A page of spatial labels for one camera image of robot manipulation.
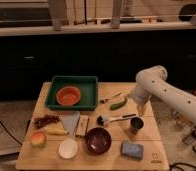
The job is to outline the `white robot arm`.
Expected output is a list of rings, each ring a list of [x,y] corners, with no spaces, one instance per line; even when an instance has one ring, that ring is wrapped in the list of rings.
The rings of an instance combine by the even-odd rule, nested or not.
[[[167,76],[160,65],[139,71],[130,97],[136,104],[145,105],[154,95],[196,125],[196,96],[168,84]]]

